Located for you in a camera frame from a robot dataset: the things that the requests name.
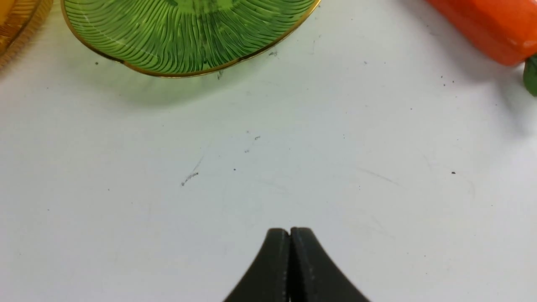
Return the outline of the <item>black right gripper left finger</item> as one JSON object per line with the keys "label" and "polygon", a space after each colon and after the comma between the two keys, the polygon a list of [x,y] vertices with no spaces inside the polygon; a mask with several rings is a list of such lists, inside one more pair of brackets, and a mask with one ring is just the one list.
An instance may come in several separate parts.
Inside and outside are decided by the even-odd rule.
{"label": "black right gripper left finger", "polygon": [[287,302],[290,235],[270,228],[257,256],[226,297],[226,302]]}

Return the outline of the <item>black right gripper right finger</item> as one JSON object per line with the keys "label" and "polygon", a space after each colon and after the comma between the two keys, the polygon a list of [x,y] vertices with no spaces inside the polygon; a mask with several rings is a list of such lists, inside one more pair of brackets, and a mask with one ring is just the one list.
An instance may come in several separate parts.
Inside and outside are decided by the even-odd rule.
{"label": "black right gripper right finger", "polygon": [[292,302],[368,302],[328,256],[313,230],[290,230],[289,295]]}

